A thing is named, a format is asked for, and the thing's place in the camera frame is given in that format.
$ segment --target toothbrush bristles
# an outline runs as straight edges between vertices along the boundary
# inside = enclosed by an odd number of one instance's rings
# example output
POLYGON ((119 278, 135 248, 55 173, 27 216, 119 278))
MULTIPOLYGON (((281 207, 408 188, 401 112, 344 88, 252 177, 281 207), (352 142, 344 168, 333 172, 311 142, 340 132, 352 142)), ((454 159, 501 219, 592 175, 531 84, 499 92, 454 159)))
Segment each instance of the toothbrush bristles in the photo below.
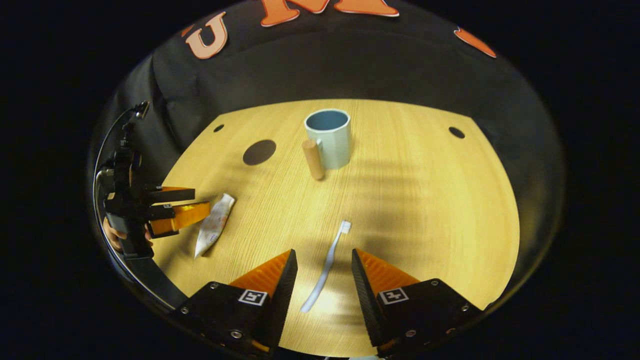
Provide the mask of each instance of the toothbrush bristles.
POLYGON ((347 220, 343 220, 342 226, 340 228, 342 229, 343 234, 348 234, 349 230, 351 230, 351 223, 348 222, 347 220))

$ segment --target wooden cylinder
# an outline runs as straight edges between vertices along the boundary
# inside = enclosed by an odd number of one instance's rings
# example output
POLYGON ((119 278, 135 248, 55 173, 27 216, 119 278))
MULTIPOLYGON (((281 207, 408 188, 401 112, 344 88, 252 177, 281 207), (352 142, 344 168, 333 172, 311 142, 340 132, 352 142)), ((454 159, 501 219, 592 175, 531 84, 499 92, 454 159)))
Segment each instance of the wooden cylinder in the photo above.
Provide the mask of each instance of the wooden cylinder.
POLYGON ((324 177, 324 168, 320 162, 320 152, 316 141, 311 139, 305 140, 302 143, 302 150, 305 152, 311 176, 316 180, 322 179, 324 177))

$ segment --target toothbrush head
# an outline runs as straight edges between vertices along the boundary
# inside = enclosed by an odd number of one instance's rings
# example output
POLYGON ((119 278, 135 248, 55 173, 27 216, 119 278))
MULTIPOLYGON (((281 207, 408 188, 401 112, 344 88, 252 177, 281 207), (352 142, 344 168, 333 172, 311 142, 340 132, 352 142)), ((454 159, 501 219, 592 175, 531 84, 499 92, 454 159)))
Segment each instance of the toothbrush head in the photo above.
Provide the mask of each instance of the toothbrush head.
POLYGON ((342 223, 340 224, 340 232, 342 234, 348 234, 349 230, 351 230, 351 223, 348 222, 347 220, 343 220, 342 223))

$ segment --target light blue cup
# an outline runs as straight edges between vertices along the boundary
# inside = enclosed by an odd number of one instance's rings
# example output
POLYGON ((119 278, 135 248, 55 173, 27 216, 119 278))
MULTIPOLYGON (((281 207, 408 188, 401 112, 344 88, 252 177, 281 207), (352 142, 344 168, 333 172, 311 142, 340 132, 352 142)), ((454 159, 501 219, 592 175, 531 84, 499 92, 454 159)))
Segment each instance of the light blue cup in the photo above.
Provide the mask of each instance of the light blue cup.
POLYGON ((322 109, 305 119, 310 139, 315 140, 325 169, 341 168, 351 158, 351 117, 344 110, 322 109))

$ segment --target wood grain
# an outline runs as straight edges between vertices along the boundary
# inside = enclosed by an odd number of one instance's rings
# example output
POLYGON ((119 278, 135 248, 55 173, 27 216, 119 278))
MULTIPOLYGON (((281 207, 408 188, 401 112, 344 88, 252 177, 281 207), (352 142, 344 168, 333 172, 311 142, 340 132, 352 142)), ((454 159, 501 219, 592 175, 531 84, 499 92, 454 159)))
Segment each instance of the wood grain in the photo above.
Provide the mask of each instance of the wood grain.
POLYGON ((208 281, 229 283, 295 249, 298 277, 280 346, 335 357, 371 347, 351 275, 358 247, 421 281, 443 279, 484 309, 504 291, 518 253, 516 202, 507 175, 474 121, 398 102, 330 99, 285 102, 214 119, 164 184, 237 199, 220 239, 193 259, 199 225, 154 243, 154 260, 192 296, 208 281), (300 143, 304 118, 323 108, 352 116, 348 165, 314 180, 300 143), (213 129, 224 124, 221 131, 213 129), (449 127, 464 132, 452 135, 449 127), (243 153, 272 140, 276 150, 249 166, 243 153), (342 235, 324 290, 309 313, 300 307, 316 284, 340 221, 342 235))

